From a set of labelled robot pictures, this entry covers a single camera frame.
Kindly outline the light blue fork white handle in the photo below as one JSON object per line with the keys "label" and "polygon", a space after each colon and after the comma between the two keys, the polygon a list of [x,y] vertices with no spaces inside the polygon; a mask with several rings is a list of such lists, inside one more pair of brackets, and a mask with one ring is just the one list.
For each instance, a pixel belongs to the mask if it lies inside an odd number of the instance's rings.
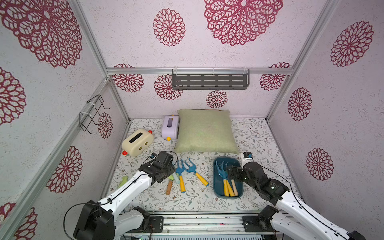
{"label": "light blue fork white handle", "polygon": [[173,178],[174,178],[174,181],[176,182],[176,184],[180,184],[180,179],[179,179],[179,176],[177,173],[173,173],[172,174]]}

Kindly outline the blue rake yellow handle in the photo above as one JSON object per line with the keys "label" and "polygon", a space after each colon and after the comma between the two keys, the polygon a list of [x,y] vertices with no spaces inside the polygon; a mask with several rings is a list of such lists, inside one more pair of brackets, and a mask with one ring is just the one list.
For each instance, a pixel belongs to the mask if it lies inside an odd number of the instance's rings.
{"label": "blue rake yellow handle", "polygon": [[185,188],[185,184],[184,184],[184,179],[183,179],[183,176],[182,176],[182,173],[184,172],[184,170],[185,169],[184,169],[183,160],[180,159],[180,160],[177,161],[176,173],[179,175],[181,193],[185,193],[186,192],[186,188]]}
{"label": "blue rake yellow handle", "polygon": [[183,164],[184,164],[183,167],[186,172],[193,173],[205,187],[208,187],[209,182],[206,179],[204,179],[199,173],[197,173],[196,165],[191,161],[190,158],[187,161],[183,161]]}
{"label": "blue rake yellow handle", "polygon": [[222,177],[223,179],[223,189],[224,189],[224,194],[226,197],[229,197],[230,194],[229,194],[229,190],[228,190],[228,186],[227,186],[227,181],[226,181],[226,178],[225,178],[225,173],[224,173],[224,169],[223,167],[220,167],[218,165],[218,163],[216,162],[216,167],[217,167],[217,170],[218,170],[218,173],[219,175]]}

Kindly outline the green rake wooden handle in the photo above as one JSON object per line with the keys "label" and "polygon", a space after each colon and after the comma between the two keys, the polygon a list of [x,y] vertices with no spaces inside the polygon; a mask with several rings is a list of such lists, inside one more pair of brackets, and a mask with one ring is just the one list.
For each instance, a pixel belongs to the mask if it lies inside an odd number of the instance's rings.
{"label": "green rake wooden handle", "polygon": [[231,183],[229,183],[229,188],[231,188],[231,191],[230,191],[231,197],[237,197],[239,195],[234,179],[231,179]]}

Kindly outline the blue fork yellow handle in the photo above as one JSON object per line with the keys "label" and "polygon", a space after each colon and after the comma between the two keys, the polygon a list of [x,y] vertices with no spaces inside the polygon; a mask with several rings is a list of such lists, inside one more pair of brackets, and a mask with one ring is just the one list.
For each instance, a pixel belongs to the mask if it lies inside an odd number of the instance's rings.
{"label": "blue fork yellow handle", "polygon": [[224,181],[224,193],[225,193],[226,197],[234,197],[235,193],[234,193],[234,190],[232,189],[231,184],[229,182],[226,167],[227,167],[227,162],[222,162],[221,163],[221,168],[222,168],[221,173],[222,173],[223,179],[224,179],[223,180]]}

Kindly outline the teal plastic storage box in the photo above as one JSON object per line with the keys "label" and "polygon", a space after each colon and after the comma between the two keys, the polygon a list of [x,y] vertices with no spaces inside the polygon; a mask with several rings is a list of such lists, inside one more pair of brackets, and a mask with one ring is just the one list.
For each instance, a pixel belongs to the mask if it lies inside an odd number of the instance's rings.
{"label": "teal plastic storage box", "polygon": [[222,162],[227,162],[226,170],[228,167],[231,167],[231,166],[240,167],[241,166],[240,162],[234,158],[218,157],[214,160],[214,169],[213,169],[214,170],[213,189],[214,189],[215,195],[218,198],[222,198],[222,199],[233,199],[233,200],[239,199],[244,193],[243,184],[241,182],[235,182],[236,187],[237,187],[237,191],[239,193],[239,195],[237,197],[226,197],[224,194],[224,189],[223,189],[223,179],[218,173],[218,170],[216,167],[216,162],[218,163],[218,165],[220,167],[221,167]]}

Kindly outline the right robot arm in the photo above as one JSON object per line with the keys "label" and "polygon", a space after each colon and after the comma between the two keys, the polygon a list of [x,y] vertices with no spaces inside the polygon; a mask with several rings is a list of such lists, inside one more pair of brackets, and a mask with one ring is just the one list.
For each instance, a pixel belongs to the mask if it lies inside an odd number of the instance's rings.
{"label": "right robot arm", "polygon": [[231,178],[249,185],[271,204],[256,217],[260,229],[272,228],[295,240],[365,239],[358,231],[348,232],[300,201],[289,187],[269,178],[257,162],[248,162],[243,167],[229,167],[227,171]]}

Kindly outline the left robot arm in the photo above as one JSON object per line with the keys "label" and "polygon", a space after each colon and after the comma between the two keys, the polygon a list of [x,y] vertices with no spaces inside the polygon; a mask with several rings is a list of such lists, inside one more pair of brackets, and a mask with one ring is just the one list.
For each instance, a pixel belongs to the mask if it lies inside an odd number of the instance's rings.
{"label": "left robot arm", "polygon": [[74,229],[74,240],[119,240],[128,232],[152,233],[151,215],[140,207],[125,208],[138,195],[155,183],[161,183],[175,173],[173,155],[161,151],[152,154],[134,176],[109,196],[83,204]]}

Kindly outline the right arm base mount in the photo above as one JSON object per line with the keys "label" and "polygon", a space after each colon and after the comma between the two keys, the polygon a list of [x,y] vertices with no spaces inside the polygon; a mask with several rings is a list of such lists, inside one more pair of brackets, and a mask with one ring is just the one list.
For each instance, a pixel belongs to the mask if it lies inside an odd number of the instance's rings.
{"label": "right arm base mount", "polygon": [[255,233],[255,232],[272,232],[270,221],[263,216],[259,215],[247,215],[242,216],[243,226],[245,232]]}

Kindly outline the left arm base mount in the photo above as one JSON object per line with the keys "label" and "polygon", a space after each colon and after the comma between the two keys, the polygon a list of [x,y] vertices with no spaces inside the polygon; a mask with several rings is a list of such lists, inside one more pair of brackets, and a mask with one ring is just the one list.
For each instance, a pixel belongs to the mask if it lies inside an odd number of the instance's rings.
{"label": "left arm base mount", "polygon": [[164,217],[145,217],[141,226],[138,228],[140,233],[162,233]]}

